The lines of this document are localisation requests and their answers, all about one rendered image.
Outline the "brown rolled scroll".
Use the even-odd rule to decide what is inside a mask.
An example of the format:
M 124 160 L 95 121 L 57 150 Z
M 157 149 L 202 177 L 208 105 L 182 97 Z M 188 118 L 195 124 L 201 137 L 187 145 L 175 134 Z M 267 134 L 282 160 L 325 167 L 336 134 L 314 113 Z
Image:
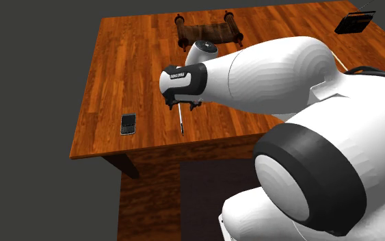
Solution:
M 223 23 L 208 25 L 185 25 L 185 19 L 180 14 L 174 19 L 178 34 L 178 46 L 186 52 L 187 46 L 192 46 L 198 40 L 206 40 L 213 44 L 236 43 L 243 46 L 243 34 L 240 32 L 232 12 L 225 11 Z

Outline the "brown wooden desk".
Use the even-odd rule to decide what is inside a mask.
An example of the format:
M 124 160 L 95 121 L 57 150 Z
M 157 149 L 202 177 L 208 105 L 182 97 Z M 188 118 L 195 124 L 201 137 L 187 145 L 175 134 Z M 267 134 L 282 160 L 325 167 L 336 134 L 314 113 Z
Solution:
M 385 31 L 371 23 L 359 34 L 338 35 L 340 20 L 355 7 L 348 1 L 236 8 L 234 19 L 243 47 L 289 36 L 325 42 L 347 68 L 385 70 Z M 159 76 L 169 64 L 181 65 L 174 19 L 192 25 L 217 23 L 223 10 L 104 18 L 85 86 L 70 158 L 103 157 L 121 173 L 116 241 L 224 241 L 217 214 L 181 221 L 184 161 L 249 165 L 254 143 L 279 123 L 216 103 L 190 111 L 164 103 Z M 120 134 L 123 114 L 136 113 L 136 131 Z

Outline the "pale thin stick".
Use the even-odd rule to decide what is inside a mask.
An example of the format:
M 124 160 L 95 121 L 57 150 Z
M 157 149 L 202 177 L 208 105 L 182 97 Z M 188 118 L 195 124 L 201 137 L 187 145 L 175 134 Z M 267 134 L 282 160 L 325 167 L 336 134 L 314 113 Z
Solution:
M 331 52 L 335 60 L 343 67 L 344 71 L 348 71 L 348 68 L 344 65 L 344 63 L 341 62 L 341 60 L 337 57 L 337 55 L 333 51 Z

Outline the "black radio with antenna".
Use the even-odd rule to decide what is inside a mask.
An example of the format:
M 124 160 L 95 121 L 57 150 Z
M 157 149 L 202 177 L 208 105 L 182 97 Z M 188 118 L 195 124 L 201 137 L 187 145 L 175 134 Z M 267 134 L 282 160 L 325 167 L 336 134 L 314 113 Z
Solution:
M 357 34 L 361 33 L 367 25 L 373 20 L 374 11 L 362 11 L 370 3 L 375 0 L 370 0 L 363 6 L 359 7 L 355 12 L 349 12 L 344 16 L 336 26 L 334 32 L 336 34 Z

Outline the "black keypad phone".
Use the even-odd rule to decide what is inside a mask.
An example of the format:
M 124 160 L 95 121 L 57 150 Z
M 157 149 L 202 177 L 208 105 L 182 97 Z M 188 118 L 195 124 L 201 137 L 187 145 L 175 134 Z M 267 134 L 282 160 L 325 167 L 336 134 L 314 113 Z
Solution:
M 120 134 L 132 135 L 136 131 L 136 113 L 123 114 L 121 118 Z

